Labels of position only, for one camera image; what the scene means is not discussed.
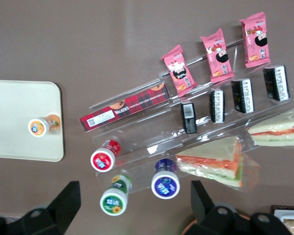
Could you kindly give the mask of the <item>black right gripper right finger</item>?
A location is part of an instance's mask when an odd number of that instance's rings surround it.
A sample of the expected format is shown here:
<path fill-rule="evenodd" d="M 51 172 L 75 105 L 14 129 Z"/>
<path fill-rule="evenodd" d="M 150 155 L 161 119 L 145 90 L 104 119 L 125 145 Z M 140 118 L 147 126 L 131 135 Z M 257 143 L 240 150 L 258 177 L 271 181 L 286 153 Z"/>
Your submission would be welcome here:
<path fill-rule="evenodd" d="M 254 213 L 249 219 L 224 203 L 215 204 L 201 181 L 191 181 L 191 206 L 196 223 L 192 235 L 290 235 L 274 215 Z"/>

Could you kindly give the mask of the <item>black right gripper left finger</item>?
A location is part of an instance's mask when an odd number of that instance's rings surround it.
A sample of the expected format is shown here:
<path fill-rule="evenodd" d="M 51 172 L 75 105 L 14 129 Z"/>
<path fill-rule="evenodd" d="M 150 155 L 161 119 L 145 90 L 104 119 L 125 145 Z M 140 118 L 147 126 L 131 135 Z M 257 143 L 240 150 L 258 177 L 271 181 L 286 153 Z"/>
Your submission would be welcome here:
<path fill-rule="evenodd" d="M 63 235 L 80 206 L 80 182 L 71 181 L 47 207 L 33 209 L 9 224 L 0 217 L 0 235 Z"/>

